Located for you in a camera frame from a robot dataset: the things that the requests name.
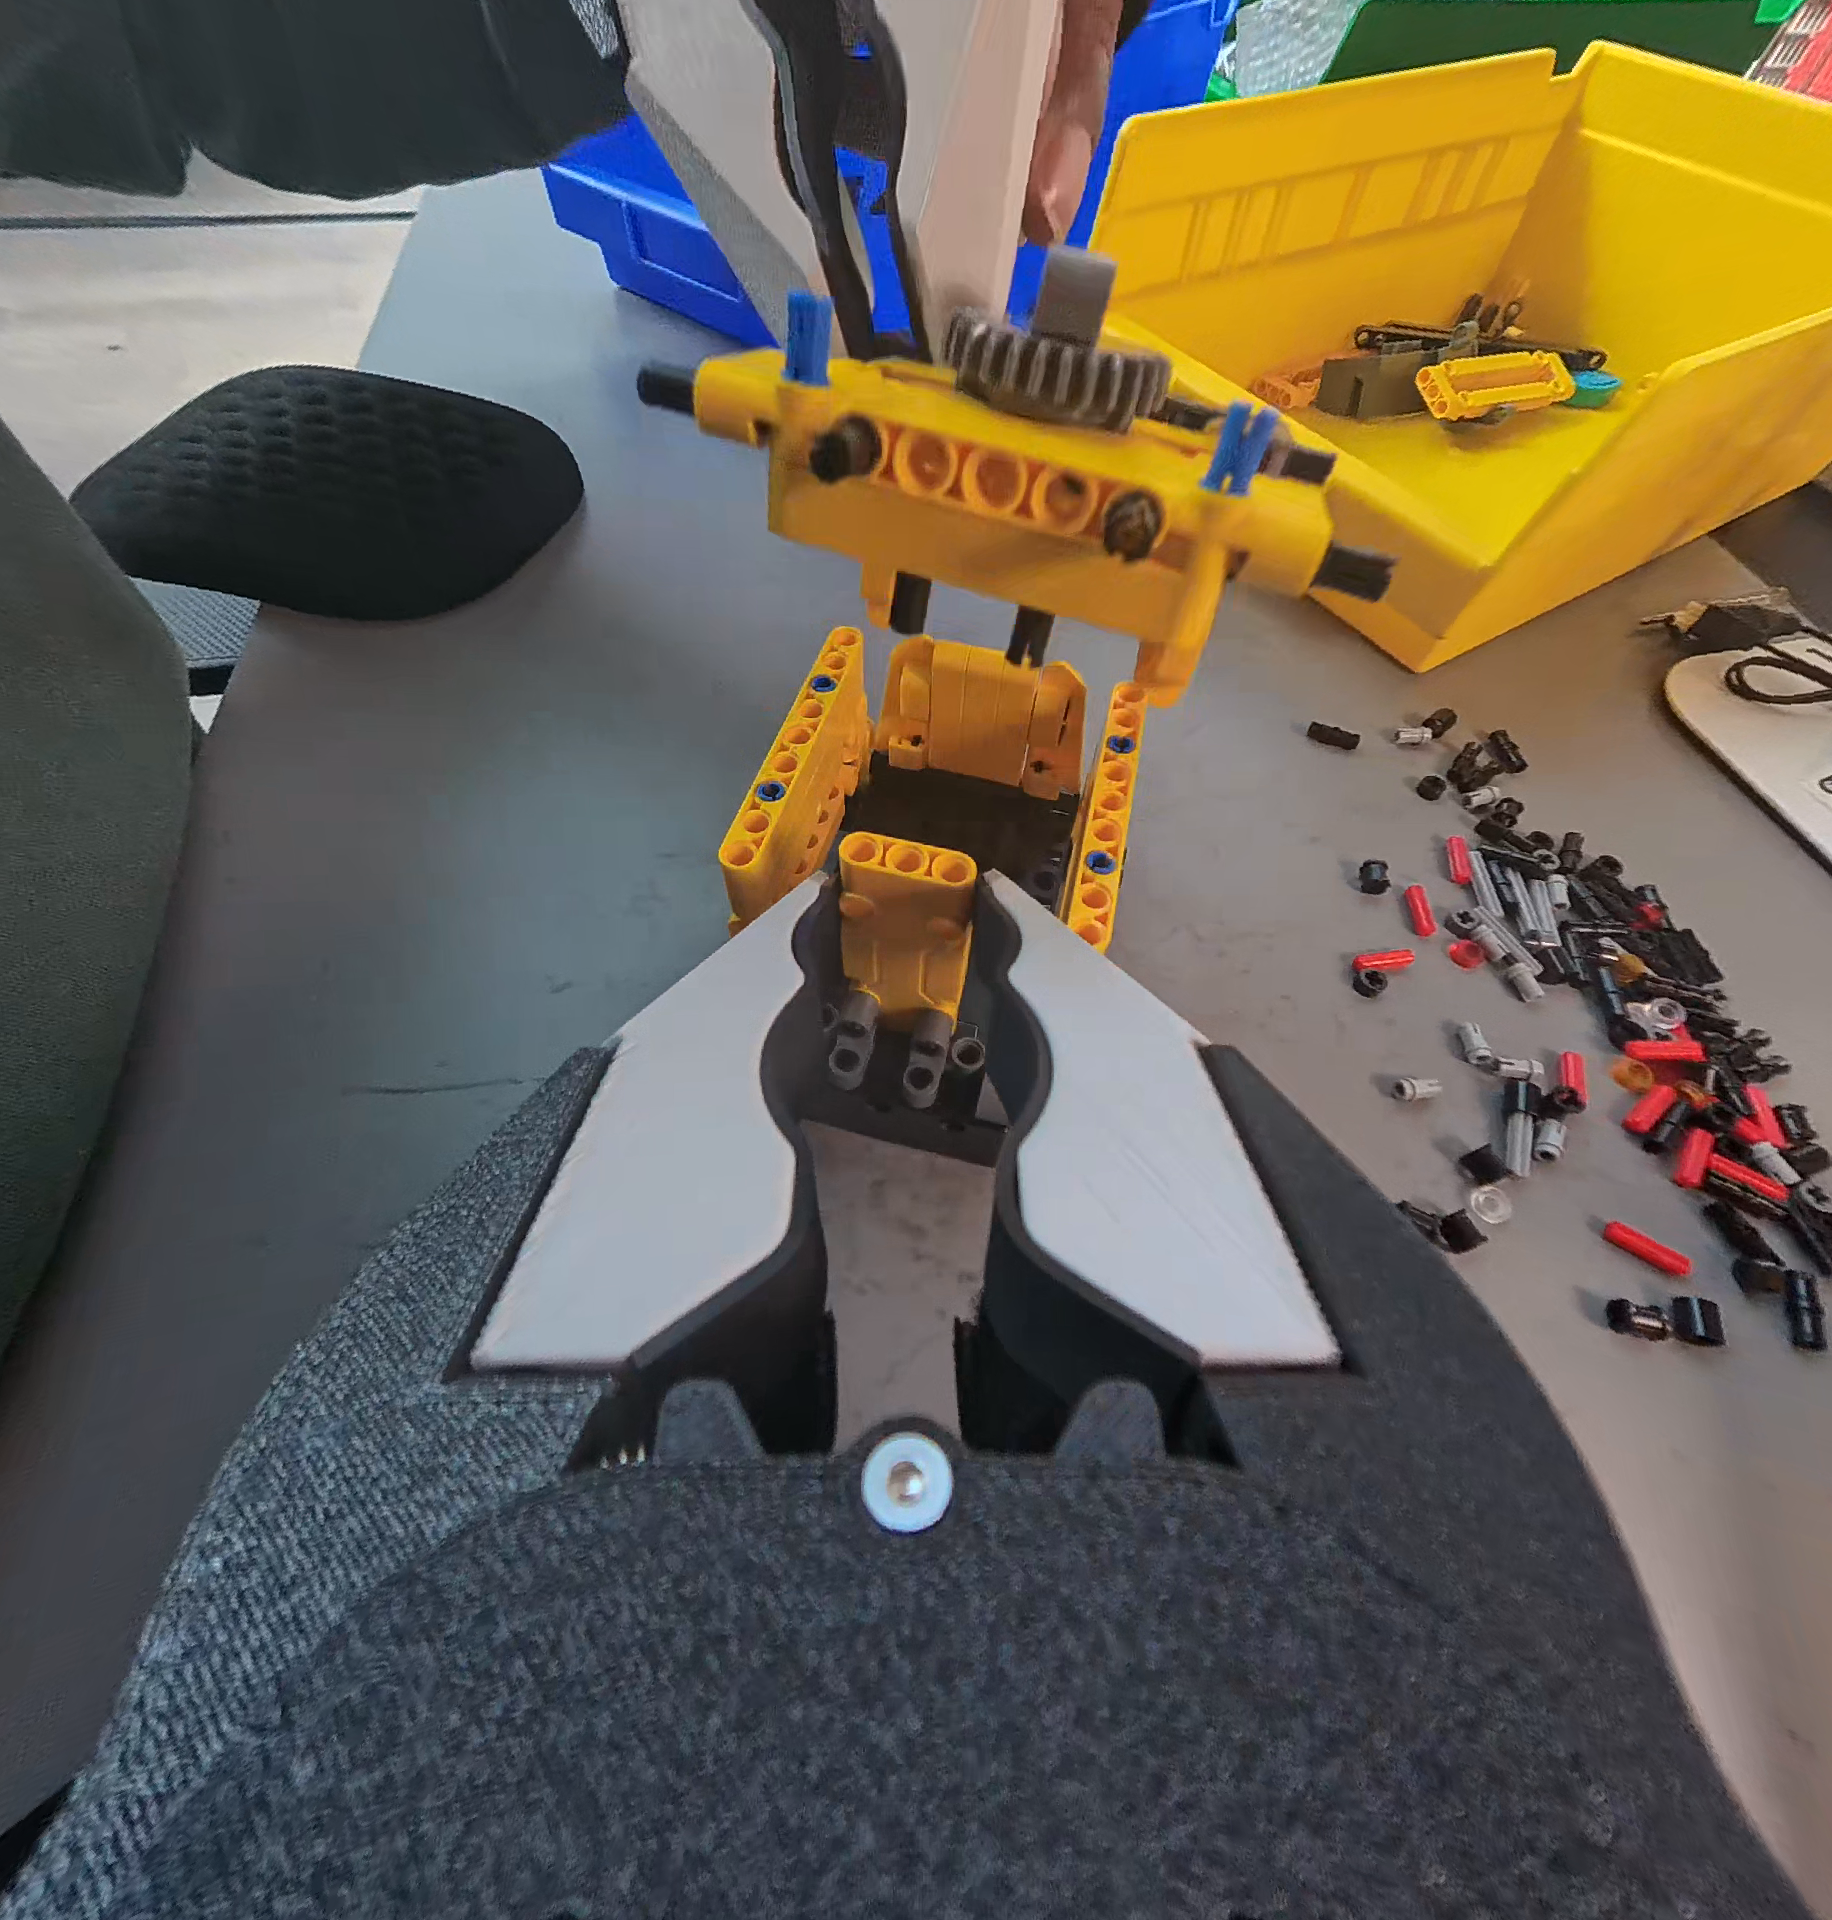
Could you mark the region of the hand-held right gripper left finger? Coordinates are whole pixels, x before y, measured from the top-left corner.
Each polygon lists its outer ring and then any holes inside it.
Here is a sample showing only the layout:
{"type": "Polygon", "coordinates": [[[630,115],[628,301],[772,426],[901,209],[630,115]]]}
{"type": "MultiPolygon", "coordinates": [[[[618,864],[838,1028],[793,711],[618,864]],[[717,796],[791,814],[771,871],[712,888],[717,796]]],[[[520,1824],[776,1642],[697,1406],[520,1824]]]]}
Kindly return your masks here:
{"type": "Polygon", "coordinates": [[[471,1344],[477,1373],[644,1370],[785,1278],[825,1293],[797,1114],[816,1038],[808,876],[605,1043],[600,1075],[471,1344]]]}

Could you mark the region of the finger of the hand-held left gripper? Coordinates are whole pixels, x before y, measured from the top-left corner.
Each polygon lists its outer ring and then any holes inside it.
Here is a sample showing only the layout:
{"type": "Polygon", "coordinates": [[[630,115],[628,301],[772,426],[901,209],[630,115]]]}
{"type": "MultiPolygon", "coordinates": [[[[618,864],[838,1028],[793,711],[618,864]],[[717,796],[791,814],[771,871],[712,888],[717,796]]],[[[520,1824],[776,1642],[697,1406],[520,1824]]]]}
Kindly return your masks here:
{"type": "Polygon", "coordinates": [[[622,2],[625,97],[776,340],[789,296],[832,309],[850,359],[879,345],[838,167],[849,47],[832,2],[622,2]]]}
{"type": "Polygon", "coordinates": [[[901,113],[880,138],[882,217],[910,318],[945,328],[1006,303],[1023,183],[1060,39],[1056,2],[855,5],[901,113]]]}

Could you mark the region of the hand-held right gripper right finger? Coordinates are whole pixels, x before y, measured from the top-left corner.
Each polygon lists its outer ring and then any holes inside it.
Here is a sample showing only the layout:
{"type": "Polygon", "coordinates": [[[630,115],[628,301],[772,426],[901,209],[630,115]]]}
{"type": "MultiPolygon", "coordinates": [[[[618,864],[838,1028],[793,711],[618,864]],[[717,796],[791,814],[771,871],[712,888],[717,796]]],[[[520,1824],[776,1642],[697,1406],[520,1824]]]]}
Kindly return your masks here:
{"type": "Polygon", "coordinates": [[[1207,1039],[1004,875],[980,884],[980,975],[1023,1261],[1195,1371],[1332,1370],[1207,1039]]]}

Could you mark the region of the yellow black lego model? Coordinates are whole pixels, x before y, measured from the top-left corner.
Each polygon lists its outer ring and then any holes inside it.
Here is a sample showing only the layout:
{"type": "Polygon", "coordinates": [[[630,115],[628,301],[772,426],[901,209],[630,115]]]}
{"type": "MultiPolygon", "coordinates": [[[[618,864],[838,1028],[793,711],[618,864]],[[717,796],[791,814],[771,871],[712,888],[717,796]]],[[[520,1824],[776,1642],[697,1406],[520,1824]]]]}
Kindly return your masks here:
{"type": "Polygon", "coordinates": [[[977,884],[1010,880],[1098,952],[1119,921],[1147,697],[1135,681],[1105,694],[1093,754],[1086,703],[1065,661],[903,636],[871,706],[860,633],[826,633],[717,848],[730,932],[808,879],[832,884],[809,1116],[995,1159],[977,884]]]}

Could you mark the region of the yellow lego gear subassembly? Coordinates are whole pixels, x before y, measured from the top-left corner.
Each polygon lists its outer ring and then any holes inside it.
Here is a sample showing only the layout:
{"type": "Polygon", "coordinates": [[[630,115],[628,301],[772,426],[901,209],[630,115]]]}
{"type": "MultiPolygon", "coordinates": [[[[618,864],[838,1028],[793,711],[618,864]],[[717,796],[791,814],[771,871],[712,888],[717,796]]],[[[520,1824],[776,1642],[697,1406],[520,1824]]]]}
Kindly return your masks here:
{"type": "Polygon", "coordinates": [[[768,530],[855,562],[873,626],[912,636],[948,585],[1014,604],[1032,661],[1071,618],[1134,639],[1169,708],[1229,580],[1378,603],[1397,559],[1336,541],[1335,454],[1276,411],[1173,400],[1168,355],[1107,332],[1113,284],[1057,247],[1026,326],[961,306],[935,360],[835,359],[828,301],[793,293],[783,350],[647,362],[637,396],[762,450],[768,530]]]}

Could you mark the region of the olive lego block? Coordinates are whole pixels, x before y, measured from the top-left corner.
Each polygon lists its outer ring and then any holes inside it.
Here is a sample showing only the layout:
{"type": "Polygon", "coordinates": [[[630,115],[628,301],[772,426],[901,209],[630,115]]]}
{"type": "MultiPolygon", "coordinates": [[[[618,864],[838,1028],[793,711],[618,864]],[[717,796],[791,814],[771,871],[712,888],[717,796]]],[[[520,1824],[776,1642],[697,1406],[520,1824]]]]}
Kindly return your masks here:
{"type": "Polygon", "coordinates": [[[1322,362],[1315,411],[1339,421],[1400,421],[1428,411],[1415,378],[1435,366],[1434,348],[1335,355],[1322,362]]]}

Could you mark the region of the black lego links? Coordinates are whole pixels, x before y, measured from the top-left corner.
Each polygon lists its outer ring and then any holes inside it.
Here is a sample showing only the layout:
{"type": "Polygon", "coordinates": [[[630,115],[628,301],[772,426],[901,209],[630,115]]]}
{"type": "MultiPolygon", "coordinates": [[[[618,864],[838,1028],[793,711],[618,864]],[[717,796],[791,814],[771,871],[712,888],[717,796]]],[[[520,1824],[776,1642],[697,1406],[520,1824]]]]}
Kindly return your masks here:
{"type": "Polygon", "coordinates": [[[1573,376],[1605,369],[1605,350],[1530,339],[1518,326],[1520,311],[1520,301],[1497,304],[1475,293],[1462,303],[1453,324],[1360,324],[1351,345],[1378,353],[1428,348],[1440,360],[1541,351],[1553,353],[1573,376]]]}

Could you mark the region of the pile of small lego pins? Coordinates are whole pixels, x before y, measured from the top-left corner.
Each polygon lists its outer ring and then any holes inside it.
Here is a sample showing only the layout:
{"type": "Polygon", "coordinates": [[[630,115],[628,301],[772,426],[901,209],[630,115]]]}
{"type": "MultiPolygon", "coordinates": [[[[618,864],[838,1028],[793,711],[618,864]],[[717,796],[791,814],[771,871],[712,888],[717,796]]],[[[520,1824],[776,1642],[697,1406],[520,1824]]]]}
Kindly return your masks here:
{"type": "MultiPolygon", "coordinates": [[[[1409,782],[1419,802],[1457,806],[1459,826],[1437,838],[1445,891],[1407,879],[1397,888],[1389,859],[1363,857],[1351,889],[1397,903],[1404,943],[1351,953],[1344,979],[1374,1004],[1428,952],[1489,978],[1516,1005],[1574,992],[1608,1049],[1597,1079],[1626,1100],[1618,1134],[1696,1204],[1733,1286],[1780,1311],[1789,1349],[1825,1354],[1832,1196],[1819,1178],[1832,1153],[1807,1108],[1776,1098],[1790,1061],[1729,1009],[1724,973],[1655,888],[1578,832],[1523,828],[1523,802],[1508,789],[1527,774],[1516,739],[1496,729],[1455,743],[1457,723],[1453,708],[1437,708],[1389,736],[1405,753],[1457,746],[1409,782]]],[[[1511,1219],[1512,1187],[1564,1159],[1591,1106],[1591,1068],[1577,1046],[1508,1053],[1475,1020],[1453,1023],[1450,1050],[1492,1082],[1496,1124],[1455,1156],[1459,1206],[1400,1200],[1397,1211],[1437,1252],[1467,1255],[1511,1219]]],[[[1608,1298],[1603,1320],[1621,1338],[1727,1345],[1724,1310],[1693,1291],[1663,1304],[1608,1298]]]]}

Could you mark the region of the person's left hand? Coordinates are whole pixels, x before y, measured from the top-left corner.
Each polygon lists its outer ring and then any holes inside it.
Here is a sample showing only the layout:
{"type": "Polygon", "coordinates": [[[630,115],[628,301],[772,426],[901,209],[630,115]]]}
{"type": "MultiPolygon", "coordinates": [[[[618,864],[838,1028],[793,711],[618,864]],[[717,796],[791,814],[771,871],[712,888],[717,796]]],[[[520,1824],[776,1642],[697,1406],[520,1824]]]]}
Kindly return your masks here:
{"type": "Polygon", "coordinates": [[[1125,14],[1140,5],[1062,2],[1023,185],[1020,239],[1053,247],[1080,210],[1107,104],[1125,14]]]}

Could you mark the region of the blue plastic bin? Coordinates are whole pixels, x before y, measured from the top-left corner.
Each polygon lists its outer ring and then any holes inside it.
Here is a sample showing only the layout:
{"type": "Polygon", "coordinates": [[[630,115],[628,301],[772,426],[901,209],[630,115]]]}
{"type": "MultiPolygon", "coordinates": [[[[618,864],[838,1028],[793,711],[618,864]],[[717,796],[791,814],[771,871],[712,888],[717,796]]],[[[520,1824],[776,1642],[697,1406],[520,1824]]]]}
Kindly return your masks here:
{"type": "MultiPolygon", "coordinates": [[[[1232,14],[1234,2],[1145,7],[1113,60],[1068,247],[1089,245],[1123,122],[1203,101],[1232,14]]],[[[628,115],[579,142],[542,179],[554,224],[598,245],[620,292],[737,345],[776,343],[643,120],[628,115]]]]}

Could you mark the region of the large yellow open bin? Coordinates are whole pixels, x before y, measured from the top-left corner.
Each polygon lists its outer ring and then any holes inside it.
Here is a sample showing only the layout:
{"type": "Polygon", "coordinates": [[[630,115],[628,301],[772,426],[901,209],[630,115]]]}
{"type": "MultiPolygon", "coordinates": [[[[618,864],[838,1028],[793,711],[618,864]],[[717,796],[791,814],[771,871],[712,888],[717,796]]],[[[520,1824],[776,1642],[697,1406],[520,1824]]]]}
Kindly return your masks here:
{"type": "Polygon", "coordinates": [[[1301,411],[1339,541],[1322,603],[1428,671],[1805,485],[1832,460],[1832,105],[1612,44],[1126,120],[1093,249],[1112,322],[1200,396],[1526,296],[1621,391],[1455,436],[1301,411]]]}

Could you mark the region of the white book stand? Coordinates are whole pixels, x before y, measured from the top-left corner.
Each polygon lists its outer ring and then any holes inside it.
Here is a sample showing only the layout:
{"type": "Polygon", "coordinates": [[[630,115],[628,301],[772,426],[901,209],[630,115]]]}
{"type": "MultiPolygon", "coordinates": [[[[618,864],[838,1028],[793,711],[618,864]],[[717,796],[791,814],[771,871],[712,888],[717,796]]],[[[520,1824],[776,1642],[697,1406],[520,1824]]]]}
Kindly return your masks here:
{"type": "Polygon", "coordinates": [[[1665,701],[1724,772],[1832,871],[1832,818],[1815,780],[1832,769],[1832,703],[1770,708],[1724,689],[1724,674],[1745,651],[1678,661],[1665,675],[1665,701]]]}

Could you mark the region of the black plug adapter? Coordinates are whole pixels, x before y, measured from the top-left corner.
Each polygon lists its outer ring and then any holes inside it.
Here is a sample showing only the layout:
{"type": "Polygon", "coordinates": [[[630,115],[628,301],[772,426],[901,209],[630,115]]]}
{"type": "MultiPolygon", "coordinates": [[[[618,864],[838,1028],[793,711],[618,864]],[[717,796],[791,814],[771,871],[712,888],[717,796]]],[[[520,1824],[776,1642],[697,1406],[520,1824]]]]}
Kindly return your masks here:
{"type": "Polygon", "coordinates": [[[1815,633],[1784,594],[1696,601],[1665,616],[1650,616],[1638,626],[1657,633],[1687,656],[1766,649],[1774,640],[1815,633]]]}

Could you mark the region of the stack of coloured bins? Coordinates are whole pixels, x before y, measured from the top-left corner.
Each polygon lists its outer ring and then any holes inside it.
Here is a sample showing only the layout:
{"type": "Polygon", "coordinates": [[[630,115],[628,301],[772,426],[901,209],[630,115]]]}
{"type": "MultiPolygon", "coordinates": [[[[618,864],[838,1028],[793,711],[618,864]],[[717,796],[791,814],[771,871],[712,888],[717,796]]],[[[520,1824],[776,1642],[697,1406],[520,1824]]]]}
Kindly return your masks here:
{"type": "Polygon", "coordinates": [[[1770,14],[1776,30],[1743,78],[1832,105],[1832,2],[1758,5],[1757,24],[1770,14]]]}

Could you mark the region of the yellow lego frame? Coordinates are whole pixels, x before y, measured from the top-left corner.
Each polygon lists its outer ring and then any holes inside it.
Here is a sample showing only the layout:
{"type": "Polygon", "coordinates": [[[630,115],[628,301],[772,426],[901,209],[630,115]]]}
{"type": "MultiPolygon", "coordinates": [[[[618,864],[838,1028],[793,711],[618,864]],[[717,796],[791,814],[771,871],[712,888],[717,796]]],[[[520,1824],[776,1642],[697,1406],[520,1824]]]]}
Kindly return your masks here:
{"type": "Polygon", "coordinates": [[[1472,426],[1562,405],[1574,396],[1574,373],[1549,350],[1434,360],[1414,373],[1425,411],[1443,426],[1472,426]]]}

